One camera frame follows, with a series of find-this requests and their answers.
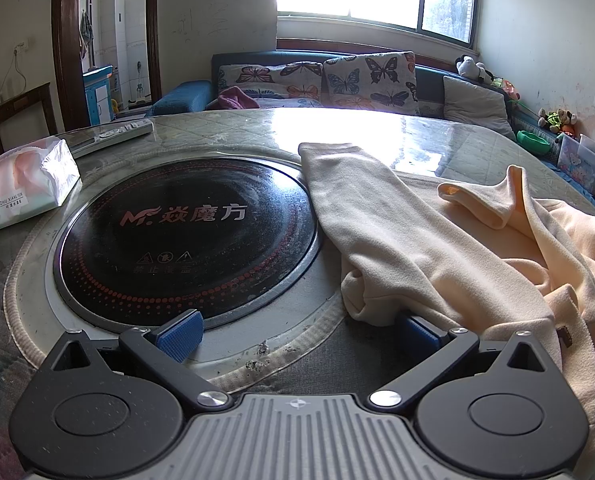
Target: beige garment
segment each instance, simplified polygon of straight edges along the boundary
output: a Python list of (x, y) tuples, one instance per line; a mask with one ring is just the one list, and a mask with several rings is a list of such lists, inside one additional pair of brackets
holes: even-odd
[[(575, 475), (595, 473), (595, 217), (534, 199), (523, 168), (497, 186), (402, 176), (350, 144), (301, 144), (322, 227), (342, 254), (351, 316), (410, 308), (444, 330), (506, 340), (531, 330), (589, 419)], [(556, 329), (573, 340), (561, 345)]]

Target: butterfly print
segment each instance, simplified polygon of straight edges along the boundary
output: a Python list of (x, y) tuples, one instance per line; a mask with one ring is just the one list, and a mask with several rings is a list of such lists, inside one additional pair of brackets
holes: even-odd
[(407, 52), (404, 54), (404, 57), (408, 62), (409, 72), (415, 72), (415, 54)]
[(289, 75), (299, 70), (302, 72), (304, 69), (310, 70), (315, 75), (322, 77), (322, 65), (313, 61), (298, 61), (296, 63), (289, 63), (280, 71), (280, 75)]
[(384, 79), (388, 76), (392, 82), (399, 83), (397, 80), (397, 72), (395, 71), (397, 68), (397, 57), (389, 59), (384, 65), (384, 68), (382, 68), (374, 59), (370, 59), (370, 57), (367, 57), (365, 61), (367, 62), (367, 65), (369, 65), (369, 70), (371, 71), (371, 84), (379, 83), (382, 76), (384, 76)]
[(327, 65), (334, 65), (338, 61), (353, 61), (356, 59), (357, 56), (342, 56), (342, 57), (334, 57), (332, 59), (327, 59), (324, 61)]
[(308, 97), (309, 99), (320, 100), (319, 92), (315, 85), (311, 85), (308, 88), (304, 88), (304, 85), (302, 85), (301, 89), (297, 86), (289, 85), (287, 86), (287, 92), (289, 92), (290, 98)]
[(375, 110), (371, 101), (364, 99), (364, 97), (349, 97), (339, 99), (335, 102), (341, 108), (352, 108), (354, 110)]
[(273, 78), (269, 74), (270, 70), (265, 67), (245, 66), (242, 73), (236, 79), (236, 83), (248, 83), (249, 81), (261, 81), (263, 83), (273, 83)]
[(340, 79), (335, 74), (329, 74), (328, 79), (334, 94), (355, 95), (359, 92), (359, 68), (352, 70), (346, 79)]
[(406, 83), (406, 87), (411, 91), (411, 97), (417, 103), (417, 87), (410, 81)]
[(314, 101), (313, 99), (306, 99), (302, 97), (302, 99), (297, 100), (298, 108), (324, 108), (319, 101)]
[(382, 103), (385, 106), (404, 106), (404, 102), (408, 96), (409, 92), (398, 92), (397, 94), (389, 92), (388, 95), (376, 93), (371, 94), (371, 99), (378, 103)]
[(245, 88), (242, 92), (252, 99), (284, 99), (284, 96), (276, 94), (273, 90), (260, 90), (259, 88), (257, 90), (251, 90), (250, 88)]
[(224, 70), (218, 71), (218, 91), (222, 91), (226, 88), (226, 79), (224, 77)]

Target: white remote control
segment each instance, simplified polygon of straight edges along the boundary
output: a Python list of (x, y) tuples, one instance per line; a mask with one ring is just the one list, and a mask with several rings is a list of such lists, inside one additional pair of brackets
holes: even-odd
[(148, 119), (139, 119), (130, 123), (123, 124), (119, 128), (109, 130), (96, 135), (93, 139), (89, 139), (81, 144), (71, 148), (73, 158), (78, 158), (83, 155), (101, 150), (108, 146), (113, 146), (123, 140), (133, 139), (140, 135), (149, 134), (153, 131), (153, 123)]

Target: metal screw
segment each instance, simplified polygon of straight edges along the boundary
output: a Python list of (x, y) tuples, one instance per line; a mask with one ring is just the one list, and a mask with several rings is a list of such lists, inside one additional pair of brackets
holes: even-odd
[(376, 406), (388, 408), (389, 406), (396, 406), (402, 402), (402, 396), (398, 392), (393, 392), (391, 390), (379, 390), (373, 392), (370, 395), (369, 400)]
[(228, 395), (224, 392), (202, 392), (198, 395), (198, 403), (215, 408), (224, 406), (228, 402)]

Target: sofa backrest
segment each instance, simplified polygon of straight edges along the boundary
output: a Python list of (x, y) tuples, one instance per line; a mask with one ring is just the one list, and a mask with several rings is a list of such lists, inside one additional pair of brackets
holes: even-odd
[[(308, 50), (267, 50), (261, 52), (230, 52), (228, 54), (214, 54), (211, 59), (211, 82), (213, 90), (217, 93), (218, 71), (223, 65), (256, 64), (263, 66), (276, 66), (297, 61), (315, 61), (324, 63), (327, 59), (340, 56), (350, 56), (343, 52), (311, 52)], [(458, 74), (437, 70), (428, 66), (416, 65), (415, 78), (417, 81), (417, 96), (420, 105), (420, 113), (424, 117), (437, 119), (444, 118), (444, 76), (455, 77), (466, 82), (478, 84), (489, 90), (499, 92), (504, 96), (507, 116), (511, 117), (511, 102), (508, 95), (501, 89), (479, 84), (466, 79)], [(322, 93), (328, 92), (326, 78), (322, 78)]]

